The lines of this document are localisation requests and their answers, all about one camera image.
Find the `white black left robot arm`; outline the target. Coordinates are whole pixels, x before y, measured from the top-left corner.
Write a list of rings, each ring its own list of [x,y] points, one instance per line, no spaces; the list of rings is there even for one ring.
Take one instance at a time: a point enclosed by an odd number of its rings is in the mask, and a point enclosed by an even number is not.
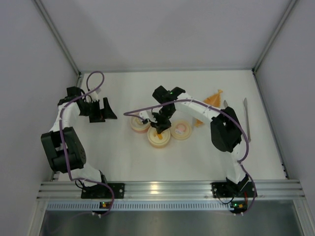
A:
[[[79,116],[88,117],[90,123],[117,119],[108,98],[103,108],[94,90],[84,94],[78,87],[69,87],[67,96],[58,102],[58,115],[52,128],[41,135],[41,143],[52,171],[67,174],[71,181],[86,181],[91,186],[107,184],[101,170],[87,162],[84,147],[74,129]]]

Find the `cream lid with orange handle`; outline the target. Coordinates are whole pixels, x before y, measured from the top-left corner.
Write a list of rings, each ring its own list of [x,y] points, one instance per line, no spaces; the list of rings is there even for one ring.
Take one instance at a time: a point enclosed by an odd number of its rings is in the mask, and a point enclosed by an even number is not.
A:
[[[161,134],[157,134],[156,130],[150,127],[147,131],[147,137],[148,137],[148,140],[161,143],[165,141],[170,141],[171,133],[170,133],[170,130],[167,129],[167,130],[162,131]]]

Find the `cream lid with pink handle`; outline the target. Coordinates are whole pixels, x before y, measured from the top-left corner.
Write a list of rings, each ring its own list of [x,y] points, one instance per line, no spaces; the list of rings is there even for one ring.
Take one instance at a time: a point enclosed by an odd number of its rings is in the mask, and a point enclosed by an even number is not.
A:
[[[191,124],[186,120],[176,120],[172,123],[170,127],[170,133],[172,137],[176,140],[186,140],[192,134]]]

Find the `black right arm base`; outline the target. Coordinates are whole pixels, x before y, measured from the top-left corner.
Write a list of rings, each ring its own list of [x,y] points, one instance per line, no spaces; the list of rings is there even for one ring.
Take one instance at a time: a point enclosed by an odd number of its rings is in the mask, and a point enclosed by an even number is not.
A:
[[[248,198],[256,197],[252,182],[244,185],[237,185],[233,182],[213,182],[211,183],[212,194],[215,198],[244,198],[247,194]]]

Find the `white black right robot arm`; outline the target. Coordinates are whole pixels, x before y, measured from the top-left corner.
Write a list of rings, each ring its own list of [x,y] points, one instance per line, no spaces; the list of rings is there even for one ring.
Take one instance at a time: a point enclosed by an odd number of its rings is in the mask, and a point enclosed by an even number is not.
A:
[[[147,112],[151,127],[158,135],[172,126],[170,118],[176,111],[189,114],[209,125],[211,142],[216,149],[228,153],[222,158],[222,165],[226,170],[226,188],[234,194],[240,193],[249,181],[248,174],[241,167],[242,148],[245,147],[245,156],[248,155],[248,140],[242,145],[240,123],[235,111],[231,107],[225,109],[214,108],[204,102],[195,100],[180,87],[167,90],[159,86],[152,94],[153,98],[162,105],[158,112]]]

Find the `stainless steel tongs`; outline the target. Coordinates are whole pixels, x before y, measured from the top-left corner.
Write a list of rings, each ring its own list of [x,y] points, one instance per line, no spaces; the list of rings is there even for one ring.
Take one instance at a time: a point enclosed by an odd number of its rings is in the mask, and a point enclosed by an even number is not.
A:
[[[248,96],[243,95],[242,100],[236,99],[236,102],[230,100],[228,95],[223,95],[222,105],[224,108],[228,106],[234,109],[241,124],[245,125],[244,132],[246,133],[247,139],[251,142],[251,130],[250,130],[250,120],[249,120],[249,108],[248,108]]]

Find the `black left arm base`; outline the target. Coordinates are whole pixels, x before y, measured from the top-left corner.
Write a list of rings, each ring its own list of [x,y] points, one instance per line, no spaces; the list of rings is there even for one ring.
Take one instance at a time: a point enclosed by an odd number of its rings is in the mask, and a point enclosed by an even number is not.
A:
[[[112,189],[114,193],[114,199],[123,199],[125,194],[125,184],[124,183],[109,183],[108,186]],[[100,184],[83,187],[81,191],[81,199],[111,199],[111,191]]]

